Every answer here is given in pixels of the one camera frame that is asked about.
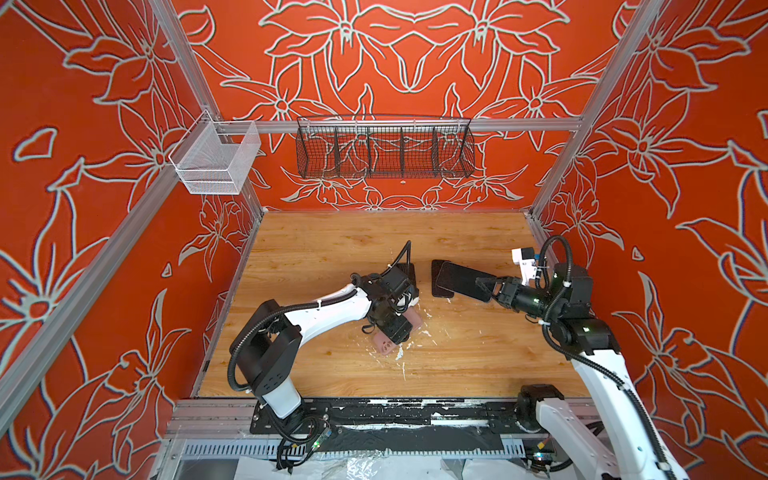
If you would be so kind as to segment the pink phone case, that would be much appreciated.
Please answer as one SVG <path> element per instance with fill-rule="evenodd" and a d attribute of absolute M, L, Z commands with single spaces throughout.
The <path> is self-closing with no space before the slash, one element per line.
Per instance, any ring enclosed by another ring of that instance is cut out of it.
<path fill-rule="evenodd" d="M 399 345 L 408 341 L 411 334 L 422 325 L 423 320 L 414 307 L 408 308 L 402 315 L 391 317 L 383 327 L 376 327 L 372 337 L 375 351 L 381 355 L 388 355 Z"/>

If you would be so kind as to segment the purple phone case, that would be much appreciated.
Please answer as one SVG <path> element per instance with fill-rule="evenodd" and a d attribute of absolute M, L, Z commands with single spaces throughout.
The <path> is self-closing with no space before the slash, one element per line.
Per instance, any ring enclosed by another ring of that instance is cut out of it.
<path fill-rule="evenodd" d="M 492 274 L 450 261 L 442 264 L 436 276 L 437 287 L 484 303 L 491 301 L 496 281 Z"/>

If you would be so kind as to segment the black phone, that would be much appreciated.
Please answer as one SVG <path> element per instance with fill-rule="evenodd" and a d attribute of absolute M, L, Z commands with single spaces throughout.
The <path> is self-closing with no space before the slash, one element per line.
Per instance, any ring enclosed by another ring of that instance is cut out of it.
<path fill-rule="evenodd" d="M 416 280 L 416 272 L 415 272 L 414 265 L 412 263 L 410 263 L 410 262 L 407 262 L 407 263 L 404 263 L 402 269 L 403 269 L 404 273 L 407 275 L 409 283 L 414 288 L 416 288 L 417 287 L 417 280 Z"/>

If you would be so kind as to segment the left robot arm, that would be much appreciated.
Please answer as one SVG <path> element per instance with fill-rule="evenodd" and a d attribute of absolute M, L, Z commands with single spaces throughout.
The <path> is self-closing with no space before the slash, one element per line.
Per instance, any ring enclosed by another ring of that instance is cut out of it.
<path fill-rule="evenodd" d="M 228 385 L 254 395 L 268 418 L 288 433 L 310 417 L 291 379 L 299 350 L 335 328 L 361 321 L 375 351 L 387 355 L 421 327 L 418 301 L 415 267 L 409 261 L 382 273 L 353 274 L 341 290 L 311 302 L 281 306 L 268 300 L 229 347 Z"/>

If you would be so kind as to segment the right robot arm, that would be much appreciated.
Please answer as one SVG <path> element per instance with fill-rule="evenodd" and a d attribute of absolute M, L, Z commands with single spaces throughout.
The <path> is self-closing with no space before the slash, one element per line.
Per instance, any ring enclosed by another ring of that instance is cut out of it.
<path fill-rule="evenodd" d="M 592 312 L 592 290 L 586 270 L 565 263 L 556 265 L 545 288 L 517 277 L 495 281 L 493 299 L 537 320 L 545 342 L 572 364 L 608 439 L 578 420 L 551 386 L 521 390 L 518 420 L 548 433 L 582 479 L 685 479 L 637 394 L 611 328 Z"/>

